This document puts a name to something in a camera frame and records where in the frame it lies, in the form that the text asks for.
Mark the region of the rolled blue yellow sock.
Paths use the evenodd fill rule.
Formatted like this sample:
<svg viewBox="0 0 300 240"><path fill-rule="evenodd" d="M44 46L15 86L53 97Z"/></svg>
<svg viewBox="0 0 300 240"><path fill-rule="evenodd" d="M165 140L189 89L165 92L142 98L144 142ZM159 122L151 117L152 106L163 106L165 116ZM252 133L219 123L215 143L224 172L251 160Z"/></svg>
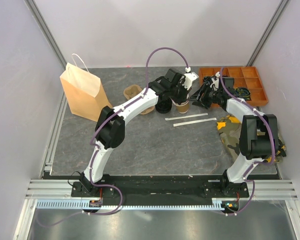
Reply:
<svg viewBox="0 0 300 240"><path fill-rule="evenodd" d="M239 98L244 99L245 101L251 100L251 92L245 87L237 87L235 92Z"/></svg>

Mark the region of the cardboard cup carrier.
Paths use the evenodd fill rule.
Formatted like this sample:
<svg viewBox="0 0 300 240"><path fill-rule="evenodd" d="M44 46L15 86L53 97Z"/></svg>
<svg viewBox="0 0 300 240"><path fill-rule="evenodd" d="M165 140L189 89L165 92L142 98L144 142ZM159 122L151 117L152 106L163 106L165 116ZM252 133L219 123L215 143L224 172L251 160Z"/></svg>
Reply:
<svg viewBox="0 0 300 240"><path fill-rule="evenodd" d="M130 100L132 98L134 98L136 95L138 95L139 93L141 93L143 89L137 85L137 84L133 84L133 85L130 85L128 86L127 88L124 89L123 91L123 95L125 96L125 98L127 100ZM140 113L140 115L146 115L146 114L149 114L150 112L152 112L153 110L155 109L154 106L151 106L149 108L147 108L146 110L142 111Z"/></svg>

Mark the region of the wrapped straw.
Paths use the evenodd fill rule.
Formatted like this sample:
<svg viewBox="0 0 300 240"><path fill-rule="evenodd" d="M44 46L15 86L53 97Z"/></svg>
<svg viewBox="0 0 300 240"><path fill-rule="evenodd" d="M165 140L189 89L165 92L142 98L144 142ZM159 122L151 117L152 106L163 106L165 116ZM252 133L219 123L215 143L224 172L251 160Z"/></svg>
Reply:
<svg viewBox="0 0 300 240"><path fill-rule="evenodd" d="M191 114L191 115L184 115L184 116L177 116L177 117L166 117L166 121L173 121L173 120L180 120L180 119L188 119L188 118L195 118L201 116L207 116L208 113L199 113L199 114Z"/></svg>
<svg viewBox="0 0 300 240"><path fill-rule="evenodd" d="M180 127L180 126L185 126L185 125L205 123L205 122L210 122L210 121L217 121L217 118L216 117L212 117L212 118L205 118L205 119L199 119L199 120L192 120L192 121L174 123L173 127Z"/></svg>

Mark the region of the brown paper bag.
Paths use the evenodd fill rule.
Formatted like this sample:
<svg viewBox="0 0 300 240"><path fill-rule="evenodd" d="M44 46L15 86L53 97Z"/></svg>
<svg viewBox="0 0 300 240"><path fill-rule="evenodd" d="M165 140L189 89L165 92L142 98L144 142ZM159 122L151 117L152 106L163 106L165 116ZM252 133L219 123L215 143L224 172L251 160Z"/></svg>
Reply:
<svg viewBox="0 0 300 240"><path fill-rule="evenodd" d="M77 64L68 62L60 75L60 82L74 115L96 122L104 107L113 107L101 79L88 69L83 70Z"/></svg>

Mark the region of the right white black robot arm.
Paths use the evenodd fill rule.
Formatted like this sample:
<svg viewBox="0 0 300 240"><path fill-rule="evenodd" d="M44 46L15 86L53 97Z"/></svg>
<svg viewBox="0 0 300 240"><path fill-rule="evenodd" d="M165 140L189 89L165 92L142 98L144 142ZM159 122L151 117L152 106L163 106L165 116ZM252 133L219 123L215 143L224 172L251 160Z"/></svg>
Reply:
<svg viewBox="0 0 300 240"><path fill-rule="evenodd" d="M279 147L277 117L249 105L233 86L232 77L206 76L190 98L194 105L206 109L217 104L241 123L239 154L233 165L224 171L219 184L219 191L225 197L242 188L256 166L272 165Z"/></svg>

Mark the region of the upper wrapped straw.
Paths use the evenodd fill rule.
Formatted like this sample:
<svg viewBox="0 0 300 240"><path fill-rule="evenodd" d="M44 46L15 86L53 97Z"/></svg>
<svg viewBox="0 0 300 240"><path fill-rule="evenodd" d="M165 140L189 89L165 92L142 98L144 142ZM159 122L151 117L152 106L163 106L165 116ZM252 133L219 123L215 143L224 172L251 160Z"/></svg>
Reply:
<svg viewBox="0 0 300 240"><path fill-rule="evenodd" d="M191 115L184 115L184 116L177 116L177 117L166 117L166 121L173 121L173 120L180 120L180 119L188 119L188 118L195 118L201 116L207 116L208 113L199 113L199 114L191 114Z"/></svg>

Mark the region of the stack of black lids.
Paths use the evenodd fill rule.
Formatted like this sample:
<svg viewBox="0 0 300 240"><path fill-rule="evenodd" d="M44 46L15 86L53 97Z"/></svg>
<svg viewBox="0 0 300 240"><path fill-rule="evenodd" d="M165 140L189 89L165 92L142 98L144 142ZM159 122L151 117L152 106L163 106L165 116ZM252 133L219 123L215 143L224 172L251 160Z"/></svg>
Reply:
<svg viewBox="0 0 300 240"><path fill-rule="evenodd" d="M167 114L171 111L173 106L172 100L170 98L166 100L159 100L155 105L155 110L160 114Z"/></svg>

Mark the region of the stack of paper cups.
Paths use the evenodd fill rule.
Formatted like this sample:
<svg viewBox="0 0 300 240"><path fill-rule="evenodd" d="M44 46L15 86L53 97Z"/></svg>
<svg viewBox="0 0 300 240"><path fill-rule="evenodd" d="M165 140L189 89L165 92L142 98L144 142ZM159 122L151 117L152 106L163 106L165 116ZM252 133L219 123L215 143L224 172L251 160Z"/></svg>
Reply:
<svg viewBox="0 0 300 240"><path fill-rule="evenodd" d="M189 111L190 105L188 100L183 103L176 103L174 101L172 103L180 114L185 114Z"/></svg>

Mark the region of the camouflage cloth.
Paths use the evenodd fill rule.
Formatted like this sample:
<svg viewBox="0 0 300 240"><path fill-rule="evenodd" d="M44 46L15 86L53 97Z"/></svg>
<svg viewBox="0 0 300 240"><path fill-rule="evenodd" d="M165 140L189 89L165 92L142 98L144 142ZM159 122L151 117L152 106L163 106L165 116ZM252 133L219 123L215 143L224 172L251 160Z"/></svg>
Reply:
<svg viewBox="0 0 300 240"><path fill-rule="evenodd" d="M232 162L237 159L240 153L239 138L241 126L242 124L240 121L233 115L222 117L216 122L217 131L223 146L232 158ZM283 161L283 158L287 156L287 147L280 134L278 135L278 143L278 151L276 152L274 159L275 163Z"/></svg>

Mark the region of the rolled sock top left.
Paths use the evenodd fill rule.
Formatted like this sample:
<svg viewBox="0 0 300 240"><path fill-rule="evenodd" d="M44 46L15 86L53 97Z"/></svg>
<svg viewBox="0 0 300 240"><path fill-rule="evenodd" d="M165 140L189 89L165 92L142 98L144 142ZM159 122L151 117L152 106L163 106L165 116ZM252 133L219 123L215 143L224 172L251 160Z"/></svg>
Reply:
<svg viewBox="0 0 300 240"><path fill-rule="evenodd" d="M213 76L205 76L202 80L205 85L210 86L214 82L214 77Z"/></svg>

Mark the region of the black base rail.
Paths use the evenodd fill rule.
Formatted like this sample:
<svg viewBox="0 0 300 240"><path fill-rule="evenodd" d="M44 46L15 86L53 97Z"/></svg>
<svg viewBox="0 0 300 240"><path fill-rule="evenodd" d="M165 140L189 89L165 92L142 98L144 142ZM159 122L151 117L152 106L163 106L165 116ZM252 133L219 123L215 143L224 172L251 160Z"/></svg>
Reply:
<svg viewBox="0 0 300 240"><path fill-rule="evenodd" d="M213 198L248 198L248 186L221 189L222 175L103 175L97 188L83 189L80 179L72 185L71 196L101 197L106 204L118 205L208 205Z"/></svg>

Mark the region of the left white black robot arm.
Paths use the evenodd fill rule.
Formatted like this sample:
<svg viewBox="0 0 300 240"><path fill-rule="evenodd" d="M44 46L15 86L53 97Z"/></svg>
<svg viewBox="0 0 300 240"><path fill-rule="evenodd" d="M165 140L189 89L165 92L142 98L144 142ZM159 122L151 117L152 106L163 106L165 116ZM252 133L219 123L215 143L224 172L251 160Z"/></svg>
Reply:
<svg viewBox="0 0 300 240"><path fill-rule="evenodd" d="M82 191L89 197L100 191L99 181L112 153L125 139L126 125L141 112L169 100L178 105L188 100L193 81L198 76L187 67L185 73L174 68L147 84L139 94L116 107L105 106L99 115L95 133L90 141L94 146L87 168L80 174Z"/></svg>

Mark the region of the lower wrapped straw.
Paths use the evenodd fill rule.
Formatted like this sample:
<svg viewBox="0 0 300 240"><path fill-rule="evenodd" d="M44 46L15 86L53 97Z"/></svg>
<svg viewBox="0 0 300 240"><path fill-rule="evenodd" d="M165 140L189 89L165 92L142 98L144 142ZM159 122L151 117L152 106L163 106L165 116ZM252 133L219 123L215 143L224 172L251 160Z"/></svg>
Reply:
<svg viewBox="0 0 300 240"><path fill-rule="evenodd" d="M192 120L192 121L174 123L173 127L180 127L180 126L185 126L185 125L205 123L205 122L210 122L210 121L217 121L217 118L216 117L212 117L212 118L205 118L205 119L199 119L199 120Z"/></svg>

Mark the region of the orange compartment tray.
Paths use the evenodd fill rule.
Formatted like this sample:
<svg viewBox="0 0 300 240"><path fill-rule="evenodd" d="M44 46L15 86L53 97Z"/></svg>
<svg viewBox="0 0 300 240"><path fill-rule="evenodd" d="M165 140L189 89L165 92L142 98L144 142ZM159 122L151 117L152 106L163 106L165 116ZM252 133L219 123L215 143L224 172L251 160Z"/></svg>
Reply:
<svg viewBox="0 0 300 240"><path fill-rule="evenodd" d="M263 107L269 102L258 71L254 66L228 66L224 67L222 77L234 78L234 89L246 88L250 92L247 101L253 107Z"/></svg>

